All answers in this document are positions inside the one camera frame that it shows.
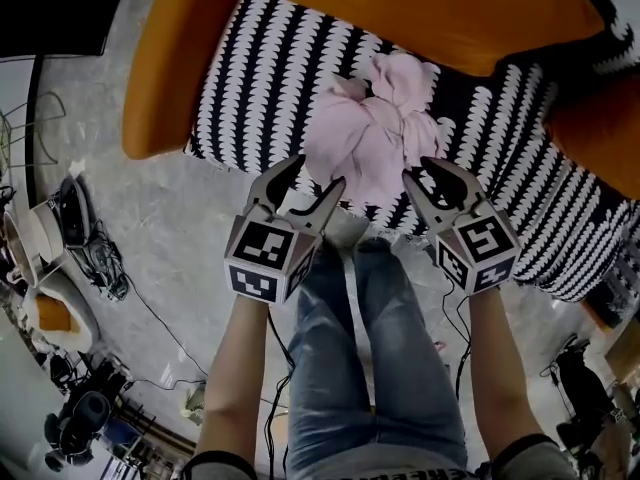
forearm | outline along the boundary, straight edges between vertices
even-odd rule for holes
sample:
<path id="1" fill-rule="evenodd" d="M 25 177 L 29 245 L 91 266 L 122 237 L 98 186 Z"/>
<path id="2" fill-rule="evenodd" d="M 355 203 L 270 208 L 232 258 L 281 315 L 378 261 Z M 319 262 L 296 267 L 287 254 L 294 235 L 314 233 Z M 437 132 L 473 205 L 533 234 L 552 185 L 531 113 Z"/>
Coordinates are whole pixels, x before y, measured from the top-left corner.
<path id="1" fill-rule="evenodd" d="M 525 435 L 541 432 L 527 398 L 522 359 L 500 292 L 493 288 L 469 301 L 471 381 L 476 419 L 489 455 Z"/>
<path id="2" fill-rule="evenodd" d="M 205 410 L 257 414 L 268 306 L 239 295 L 207 378 Z"/>
<path id="3" fill-rule="evenodd" d="M 227 451 L 253 464 L 269 307 L 238 296 L 211 365 L 196 453 Z"/>
<path id="4" fill-rule="evenodd" d="M 496 288 L 469 299 L 474 398 L 502 403 L 526 396 L 522 359 Z"/>

light blue jeans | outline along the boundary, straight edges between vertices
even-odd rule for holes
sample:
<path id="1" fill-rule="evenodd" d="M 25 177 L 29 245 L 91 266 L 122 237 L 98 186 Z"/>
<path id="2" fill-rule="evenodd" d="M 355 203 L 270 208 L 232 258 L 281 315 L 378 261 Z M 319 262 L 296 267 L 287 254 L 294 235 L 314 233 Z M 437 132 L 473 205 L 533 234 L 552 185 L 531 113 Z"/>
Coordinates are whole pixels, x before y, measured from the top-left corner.
<path id="1" fill-rule="evenodd" d="M 464 468 L 464 428 L 451 381 L 402 264 L 376 238 L 354 253 L 371 342 L 375 415 L 358 358 L 342 260 L 326 242 L 302 283 L 289 351 L 287 472 L 367 443 L 439 453 Z"/>

patterned seat cushion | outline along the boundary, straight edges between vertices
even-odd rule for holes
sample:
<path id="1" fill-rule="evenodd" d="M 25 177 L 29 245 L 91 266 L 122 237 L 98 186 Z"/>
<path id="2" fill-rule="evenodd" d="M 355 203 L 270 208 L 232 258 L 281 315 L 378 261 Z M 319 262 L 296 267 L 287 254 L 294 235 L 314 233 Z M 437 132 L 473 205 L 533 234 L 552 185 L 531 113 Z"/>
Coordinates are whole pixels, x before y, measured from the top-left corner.
<path id="1" fill-rule="evenodd" d="M 516 280 L 564 300 L 582 298 L 610 269 L 630 202 L 565 158 L 543 122 L 568 73 L 579 69 L 584 82 L 626 67 L 633 41 L 631 29 L 616 22 L 588 44 L 509 57 L 491 77 L 432 64 L 438 76 L 428 110 L 447 158 L 473 172 L 507 211 L 523 248 Z M 363 78 L 375 53 L 397 50 L 287 0 L 240 0 L 211 63 L 186 152 L 261 173 L 303 150 L 316 95 L 329 75 Z M 320 190 L 304 170 L 296 189 Z M 341 205 L 379 227 L 425 232 L 406 194 L 385 208 Z"/>

sleeve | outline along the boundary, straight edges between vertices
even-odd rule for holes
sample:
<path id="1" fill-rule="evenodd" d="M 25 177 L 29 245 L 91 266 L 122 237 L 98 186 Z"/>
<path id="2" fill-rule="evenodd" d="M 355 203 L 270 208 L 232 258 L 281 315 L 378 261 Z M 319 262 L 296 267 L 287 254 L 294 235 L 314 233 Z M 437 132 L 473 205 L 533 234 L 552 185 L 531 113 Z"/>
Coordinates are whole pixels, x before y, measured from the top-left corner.
<path id="1" fill-rule="evenodd" d="M 575 480 L 577 473 L 558 445 L 543 434 L 518 439 L 492 466 L 495 480 Z"/>
<path id="2" fill-rule="evenodd" d="M 257 480 L 251 464 L 233 453 L 204 452 L 182 470 L 182 480 Z"/>

marble floor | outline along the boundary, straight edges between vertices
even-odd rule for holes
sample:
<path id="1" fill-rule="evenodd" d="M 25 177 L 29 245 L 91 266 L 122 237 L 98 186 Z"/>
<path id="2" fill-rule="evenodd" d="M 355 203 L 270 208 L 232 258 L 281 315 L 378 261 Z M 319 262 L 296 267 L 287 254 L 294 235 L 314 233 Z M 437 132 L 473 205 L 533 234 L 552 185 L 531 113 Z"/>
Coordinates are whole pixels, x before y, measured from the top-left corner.
<path id="1" fill-rule="evenodd" d="M 56 190 L 70 168 L 82 173 L 96 214 L 120 248 L 125 269 L 138 291 L 207 370 L 233 300 L 223 276 L 223 248 L 252 179 L 180 153 L 146 161 L 125 157 L 120 142 L 127 77 L 152 1 L 121 1 L 102 57 L 45 61 L 40 91 L 55 91 L 68 115 L 46 123 L 41 130 L 46 148 L 59 164 L 38 168 L 38 191 L 43 199 Z M 341 214 L 336 218 L 339 222 L 349 221 Z M 443 358 L 455 373 L 465 343 L 442 312 L 442 296 L 449 284 L 419 248 L 403 243 L 398 255 L 414 283 L 428 330 L 434 341 L 446 343 Z M 118 355 L 136 379 L 171 386 L 177 379 L 203 377 L 133 291 L 123 302 L 110 302 L 89 285 L 75 265 L 65 268 L 98 319 L 102 342 L 97 348 Z M 555 437 L 555 425 L 565 417 L 566 410 L 549 379 L 539 377 L 540 370 L 570 332 L 579 332 L 593 337 L 589 362 L 609 381 L 611 374 L 601 356 L 607 340 L 594 329 L 580 306 L 554 303 L 545 294 L 515 285 L 506 286 L 503 294 L 524 359 L 533 410 L 544 430 Z M 460 298 L 459 293 L 454 293 L 447 299 L 450 314 Z M 352 301 L 357 313 L 354 297 Z M 466 304 L 461 314 L 468 318 Z M 273 315 L 281 336 L 287 340 L 293 330 L 293 305 L 276 307 Z M 366 363 L 366 336 L 361 321 L 356 322 Z M 270 334 L 262 393 L 265 400 L 272 400 L 285 365 Z M 144 404 L 144 409 L 156 415 L 162 425 L 195 440 L 198 427 L 180 414 L 189 390 L 185 384 L 163 391 L 138 382 L 127 396 Z M 462 377 L 460 405 L 467 430 L 469 466 L 475 468 L 486 452 L 475 424 L 468 367 Z M 270 404 L 262 402 L 261 423 L 269 410 Z M 266 446 L 262 425 L 258 428 L 256 466 L 265 471 Z M 278 454 L 282 452 L 280 444 Z"/>

